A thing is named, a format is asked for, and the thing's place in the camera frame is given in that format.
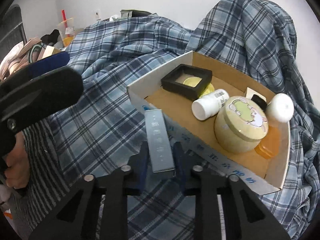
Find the person left hand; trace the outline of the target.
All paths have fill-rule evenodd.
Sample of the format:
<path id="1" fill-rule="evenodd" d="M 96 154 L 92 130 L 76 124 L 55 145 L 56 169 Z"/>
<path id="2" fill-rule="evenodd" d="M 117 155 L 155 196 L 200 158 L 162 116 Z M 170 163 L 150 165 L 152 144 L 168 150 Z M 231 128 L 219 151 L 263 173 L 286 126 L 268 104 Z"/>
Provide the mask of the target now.
<path id="1" fill-rule="evenodd" d="M 5 162 L 8 166 L 4 172 L 6 185 L 15 189 L 25 188 L 30 178 L 30 166 L 22 132 L 16 134 L 16 144 L 7 154 Z"/>

